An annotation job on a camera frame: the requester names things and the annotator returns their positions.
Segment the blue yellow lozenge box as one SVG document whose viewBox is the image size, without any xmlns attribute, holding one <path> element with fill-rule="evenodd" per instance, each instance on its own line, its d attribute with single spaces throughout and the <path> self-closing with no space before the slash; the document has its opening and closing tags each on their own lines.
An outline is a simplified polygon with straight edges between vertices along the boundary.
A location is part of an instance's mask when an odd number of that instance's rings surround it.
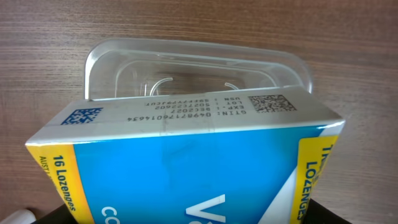
<svg viewBox="0 0 398 224">
<path fill-rule="evenodd" d="M 344 123 L 300 87 L 80 100 L 25 145 L 78 223 L 301 223 Z"/>
</svg>

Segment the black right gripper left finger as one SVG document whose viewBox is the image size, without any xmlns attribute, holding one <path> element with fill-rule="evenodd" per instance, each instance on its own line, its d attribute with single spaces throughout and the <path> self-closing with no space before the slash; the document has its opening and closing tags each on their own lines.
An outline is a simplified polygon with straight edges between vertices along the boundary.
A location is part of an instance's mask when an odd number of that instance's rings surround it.
<svg viewBox="0 0 398 224">
<path fill-rule="evenodd" d="M 66 205 L 62 205 L 32 224 L 78 224 Z"/>
</svg>

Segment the white spray bottle clear cap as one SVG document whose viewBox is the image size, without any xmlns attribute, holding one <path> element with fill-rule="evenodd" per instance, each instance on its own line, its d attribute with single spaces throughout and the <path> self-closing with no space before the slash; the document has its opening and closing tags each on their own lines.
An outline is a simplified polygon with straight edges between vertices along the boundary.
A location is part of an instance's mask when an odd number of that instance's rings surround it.
<svg viewBox="0 0 398 224">
<path fill-rule="evenodd" d="M 36 220 L 35 215 L 30 210 L 22 209 L 9 215 L 0 224 L 31 224 Z"/>
</svg>

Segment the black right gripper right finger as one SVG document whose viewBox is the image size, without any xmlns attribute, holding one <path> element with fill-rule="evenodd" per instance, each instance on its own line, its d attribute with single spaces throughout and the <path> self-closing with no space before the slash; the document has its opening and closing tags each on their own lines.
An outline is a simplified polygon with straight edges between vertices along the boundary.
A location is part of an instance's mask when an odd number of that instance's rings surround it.
<svg viewBox="0 0 398 224">
<path fill-rule="evenodd" d="M 303 224 L 351 224 L 313 199 L 310 200 Z"/>
</svg>

